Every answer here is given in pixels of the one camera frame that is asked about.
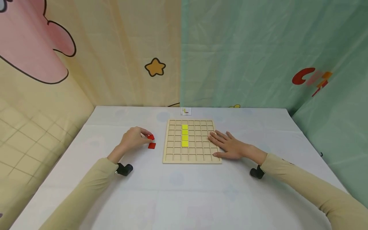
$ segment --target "white table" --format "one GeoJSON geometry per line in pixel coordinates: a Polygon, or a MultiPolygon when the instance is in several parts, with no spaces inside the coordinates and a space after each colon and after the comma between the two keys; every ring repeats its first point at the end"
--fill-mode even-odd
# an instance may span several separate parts
{"type": "Polygon", "coordinates": [[[37,230],[89,168],[131,126],[150,130],[156,149],[128,154],[133,172],[116,175],[81,229],[330,229],[327,218],[287,185],[249,176],[250,160],[162,164],[168,119],[212,119],[221,131],[272,152],[346,191],[285,109],[98,106],[12,230],[37,230]]]}

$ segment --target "yellow star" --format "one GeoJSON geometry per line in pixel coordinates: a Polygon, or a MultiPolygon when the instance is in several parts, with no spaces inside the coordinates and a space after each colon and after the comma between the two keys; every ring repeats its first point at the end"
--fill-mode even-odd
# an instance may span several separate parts
{"type": "Polygon", "coordinates": [[[165,69],[165,67],[166,65],[164,63],[161,63],[157,57],[152,59],[151,63],[144,66],[151,77],[154,77],[156,75],[162,76],[163,69],[165,69]]]}

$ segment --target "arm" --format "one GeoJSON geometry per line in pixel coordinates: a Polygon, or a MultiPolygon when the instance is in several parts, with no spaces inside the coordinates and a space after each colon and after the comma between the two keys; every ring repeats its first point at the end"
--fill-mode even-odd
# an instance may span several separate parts
{"type": "Polygon", "coordinates": [[[253,160],[265,173],[288,184],[325,213],[333,230],[367,228],[368,209],[351,195],[276,155],[238,141],[229,132],[216,133],[211,133],[208,139],[226,153],[214,153],[215,156],[253,160]]]}
{"type": "Polygon", "coordinates": [[[140,127],[130,128],[107,158],[99,159],[86,173],[77,187],[55,209],[40,230],[77,230],[95,201],[110,185],[124,154],[137,146],[150,143],[143,138],[152,135],[140,127]]]}

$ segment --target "wooden grid board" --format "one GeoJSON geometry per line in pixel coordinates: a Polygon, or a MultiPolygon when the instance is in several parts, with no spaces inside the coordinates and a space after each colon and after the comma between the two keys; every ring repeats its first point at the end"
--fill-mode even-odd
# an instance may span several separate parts
{"type": "Polygon", "coordinates": [[[209,141],[212,120],[168,120],[162,163],[221,164],[212,154],[219,148],[209,141]]]}

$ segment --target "pink cartoon shape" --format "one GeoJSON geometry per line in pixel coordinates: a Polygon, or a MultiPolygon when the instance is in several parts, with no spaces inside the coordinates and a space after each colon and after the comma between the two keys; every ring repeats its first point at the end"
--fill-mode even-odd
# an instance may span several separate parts
{"type": "Polygon", "coordinates": [[[76,47],[64,27],[45,17],[46,0],[0,1],[6,6],[0,11],[0,58],[42,83],[65,80],[69,71],[54,50],[72,57],[76,47]]]}

